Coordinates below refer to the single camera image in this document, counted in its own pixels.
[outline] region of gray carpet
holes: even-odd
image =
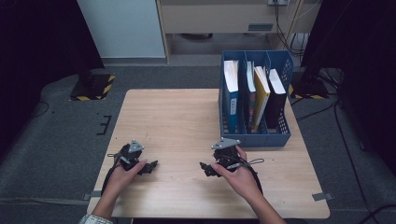
[[[69,93],[78,80],[66,77],[49,84],[7,159],[0,166],[0,223],[77,223],[87,204],[54,205],[16,198],[63,199],[80,203],[91,192],[106,153],[125,93],[129,89],[217,88],[218,66],[108,67],[115,76],[105,100],[73,102]],[[296,118],[327,107],[337,96],[302,100],[293,106]],[[360,150],[359,140],[341,108],[337,108],[347,146],[372,210],[396,203],[396,177],[374,152]],[[100,123],[111,116],[105,135]],[[358,182],[335,122],[333,108],[299,125],[324,192],[331,216],[308,223],[359,223],[367,215]],[[377,214],[379,223],[395,223],[396,209]],[[375,223],[372,219],[366,223]]]

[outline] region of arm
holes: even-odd
[[[145,164],[146,161],[141,161],[129,171],[125,171],[122,166],[114,169],[113,174],[108,179],[106,190],[93,209],[92,215],[110,220],[116,200]]]
[[[243,151],[239,146],[236,146],[238,154],[245,161],[247,160],[247,153]],[[253,175],[246,167],[239,167],[231,173],[224,167],[218,164],[212,164],[213,169],[218,174],[224,176],[227,182],[231,185],[233,190],[244,198],[247,203],[251,206],[254,213],[258,217],[260,223],[285,223],[285,220],[279,215],[279,213],[273,208],[271,204],[262,196],[259,188],[257,187],[256,181]]]

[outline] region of label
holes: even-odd
[[[236,98],[231,99],[231,110],[230,114],[234,115],[236,114]]]

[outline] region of book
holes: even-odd
[[[236,132],[238,101],[238,61],[224,61],[224,100],[229,133]]]
[[[260,122],[264,109],[267,106],[268,99],[271,95],[271,90],[268,85],[267,75],[265,75],[265,69],[261,66],[254,68],[254,83],[256,85],[256,101],[254,106],[253,116],[253,132],[257,132],[259,129]]]
[[[254,86],[254,62],[247,62],[247,71],[245,77],[245,88],[244,88],[244,114],[245,114],[245,127],[247,133],[253,131],[253,116],[254,106],[256,100],[256,87]]]
[[[264,109],[264,117],[267,129],[275,129],[278,124],[280,113],[285,107],[287,94],[275,69],[270,70],[268,79],[271,95]]]

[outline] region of power strip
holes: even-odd
[[[268,0],[268,6],[274,6],[275,2],[277,2],[279,6],[287,6],[290,0]]]

